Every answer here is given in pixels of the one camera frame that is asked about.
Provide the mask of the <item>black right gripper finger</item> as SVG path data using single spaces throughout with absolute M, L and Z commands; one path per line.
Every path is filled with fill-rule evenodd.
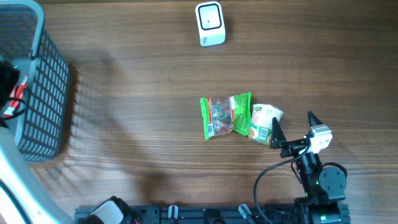
M 312 111 L 308 112 L 308 122 L 310 127 L 322 125 L 323 123 L 315 116 Z
M 271 149 L 280 149 L 283 148 L 286 144 L 287 140 L 284 136 L 282 128 L 279 124 L 279 121 L 276 117 L 272 119 L 272 135 L 270 140 L 270 148 Z

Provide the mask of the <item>green snack bag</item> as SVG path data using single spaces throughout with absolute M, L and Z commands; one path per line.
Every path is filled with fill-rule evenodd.
M 201 98 L 200 108 L 206 140 L 236 131 L 248 136 L 251 123 L 251 92 Z

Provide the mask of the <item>instant noodle cup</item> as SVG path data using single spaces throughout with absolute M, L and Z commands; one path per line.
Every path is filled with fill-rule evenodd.
M 248 138 L 261 144 L 269 144 L 272 136 L 272 119 L 280 121 L 284 112 L 272 105 L 254 104 Z

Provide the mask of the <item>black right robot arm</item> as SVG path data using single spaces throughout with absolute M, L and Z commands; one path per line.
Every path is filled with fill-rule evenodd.
M 349 210 L 342 201 L 346 198 L 348 171 L 335 162 L 322 163 L 318 153 L 332 140 L 331 129 L 311 111 L 310 129 L 302 139 L 288 141 L 277 118 L 272 119 L 272 149 L 280 149 L 281 158 L 291 157 L 292 170 L 302 184 L 305 196 L 296 198 L 287 211 L 279 209 L 279 223 L 350 223 Z

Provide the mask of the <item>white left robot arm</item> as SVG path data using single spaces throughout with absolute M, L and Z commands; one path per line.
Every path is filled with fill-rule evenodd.
M 50 197 L 17 149 L 6 119 L 1 118 L 1 215 L 9 223 L 73 223 Z

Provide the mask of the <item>red stick sachet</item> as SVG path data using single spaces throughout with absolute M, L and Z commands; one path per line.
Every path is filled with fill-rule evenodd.
M 24 110 L 21 110 L 21 105 L 25 104 L 24 101 L 24 92 L 27 87 L 28 75 L 25 75 L 21 84 L 16 85 L 9 96 L 9 106 L 6 108 L 5 112 L 3 112 L 3 119 L 10 120 L 20 116 Z

